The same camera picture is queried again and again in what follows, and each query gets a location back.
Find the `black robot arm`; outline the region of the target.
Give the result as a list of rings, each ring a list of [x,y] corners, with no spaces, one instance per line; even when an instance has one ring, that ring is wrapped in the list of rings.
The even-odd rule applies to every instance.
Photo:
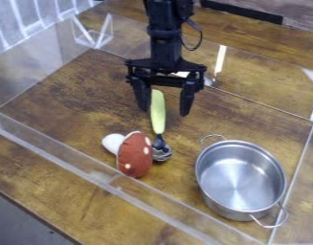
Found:
[[[204,89],[204,64],[189,62],[182,57],[182,48],[194,51],[200,45],[187,48],[182,39],[182,24],[186,22],[198,32],[201,29],[189,19],[194,0],[143,0],[149,16],[151,56],[129,59],[127,82],[134,91],[138,107],[147,111],[151,105],[151,86],[181,87],[181,115],[186,116],[194,101],[194,94]]]

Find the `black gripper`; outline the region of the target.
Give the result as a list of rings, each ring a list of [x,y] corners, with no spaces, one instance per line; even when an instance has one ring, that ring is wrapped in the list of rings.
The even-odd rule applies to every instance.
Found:
[[[182,57],[181,39],[151,39],[151,56],[129,59],[127,80],[133,87],[139,109],[147,111],[151,104],[151,86],[182,88],[181,115],[186,116],[196,93],[204,88],[208,67]]]

